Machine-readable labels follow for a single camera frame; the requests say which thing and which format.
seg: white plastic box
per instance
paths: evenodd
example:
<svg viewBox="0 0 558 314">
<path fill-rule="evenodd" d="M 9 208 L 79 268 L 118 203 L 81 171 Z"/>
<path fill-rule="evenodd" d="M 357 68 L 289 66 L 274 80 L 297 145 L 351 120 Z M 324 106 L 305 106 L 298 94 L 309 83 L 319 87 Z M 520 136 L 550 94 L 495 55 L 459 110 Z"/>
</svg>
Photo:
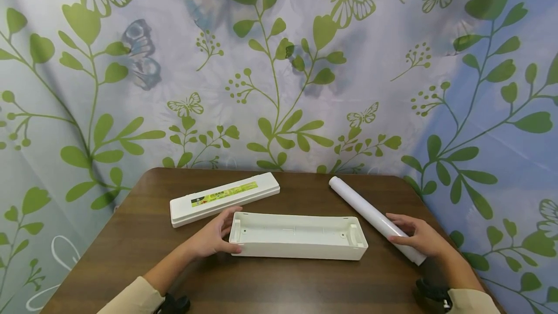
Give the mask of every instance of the white plastic box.
<svg viewBox="0 0 558 314">
<path fill-rule="evenodd" d="M 234 256 L 359 260 L 368 243 L 356 217 L 235 212 L 229 243 Z"/>
<path fill-rule="evenodd" d="M 188 194 L 170 201 L 171 223 L 177 228 L 227 207 L 239 206 L 279 193 L 279 183 L 271 172 L 252 176 L 217 188 Z"/>
</svg>

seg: hand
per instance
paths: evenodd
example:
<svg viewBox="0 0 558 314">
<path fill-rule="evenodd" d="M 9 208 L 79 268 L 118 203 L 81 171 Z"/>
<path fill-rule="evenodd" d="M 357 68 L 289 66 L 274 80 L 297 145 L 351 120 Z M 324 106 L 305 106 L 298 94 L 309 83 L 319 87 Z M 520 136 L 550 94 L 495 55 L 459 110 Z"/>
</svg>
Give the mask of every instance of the hand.
<svg viewBox="0 0 558 314">
<path fill-rule="evenodd" d="M 440 257 L 456 252 L 455 249 L 434 228 L 423 220 L 406 215 L 386 214 L 409 237 L 390 236 L 393 244 L 407 245 L 429 257 Z"/>
<path fill-rule="evenodd" d="M 241 247 L 227 243 L 223 238 L 231 232 L 234 213 L 241 211 L 242 207 L 229 207 L 216 218 L 207 223 L 199 232 L 184 242 L 186 252 L 195 258 L 207 257 L 219 251 L 227 253 L 240 253 Z"/>
</svg>

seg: white roll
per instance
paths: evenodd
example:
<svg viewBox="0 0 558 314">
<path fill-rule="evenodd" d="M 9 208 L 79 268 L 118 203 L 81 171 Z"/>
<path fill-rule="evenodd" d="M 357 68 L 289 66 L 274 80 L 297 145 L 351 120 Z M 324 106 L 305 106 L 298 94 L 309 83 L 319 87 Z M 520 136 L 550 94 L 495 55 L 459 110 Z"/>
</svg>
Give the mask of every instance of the white roll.
<svg viewBox="0 0 558 314">
<path fill-rule="evenodd" d="M 332 177 L 329 181 L 331 188 L 347 201 L 347 203 L 355 209 L 360 215 L 364 217 L 375 229 L 378 230 L 383 236 L 406 236 L 407 234 L 403 230 L 399 229 L 393 224 L 386 216 L 379 212 L 374 206 L 372 206 L 368 201 L 360 196 L 359 193 L 355 192 L 350 186 L 348 186 L 342 179 L 338 177 Z M 396 245 L 399 251 L 403 252 L 411 262 L 414 262 L 417 266 L 420 266 L 422 262 L 426 259 L 426 256 L 421 254 L 412 247 Z"/>
</svg>

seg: sleeve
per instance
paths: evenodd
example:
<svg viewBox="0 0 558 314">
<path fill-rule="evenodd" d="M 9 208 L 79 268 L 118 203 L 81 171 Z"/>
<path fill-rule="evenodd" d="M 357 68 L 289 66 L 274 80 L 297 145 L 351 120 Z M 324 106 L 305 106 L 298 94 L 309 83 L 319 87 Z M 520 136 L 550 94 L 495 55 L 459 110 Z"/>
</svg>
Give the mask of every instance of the sleeve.
<svg viewBox="0 0 558 314">
<path fill-rule="evenodd" d="M 448 314 L 499 314 L 492 297 L 487 293 L 472 289 L 451 289 L 448 291 L 453 307 Z"/>
<path fill-rule="evenodd" d="M 152 314 L 164 300 L 146 279 L 137 277 L 98 314 Z"/>
</svg>

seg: yellow label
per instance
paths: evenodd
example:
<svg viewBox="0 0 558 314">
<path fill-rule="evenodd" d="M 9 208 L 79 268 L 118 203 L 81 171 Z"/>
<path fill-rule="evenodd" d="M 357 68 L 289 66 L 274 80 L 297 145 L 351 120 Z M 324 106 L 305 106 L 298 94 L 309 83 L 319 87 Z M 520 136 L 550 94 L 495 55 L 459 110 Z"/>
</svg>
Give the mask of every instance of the yellow label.
<svg viewBox="0 0 558 314">
<path fill-rule="evenodd" d="M 226 198 L 228 196 L 232 196 L 234 194 L 246 192 L 246 190 L 258 188 L 256 182 L 246 183 L 245 185 L 241 185 L 238 187 L 233 187 L 231 189 L 225 189 L 221 192 L 209 194 L 206 196 L 199 197 L 197 199 L 192 199 L 192 207 L 200 206 L 201 204 L 209 203 L 210 201 L 215 201 L 219 199 Z"/>
</svg>

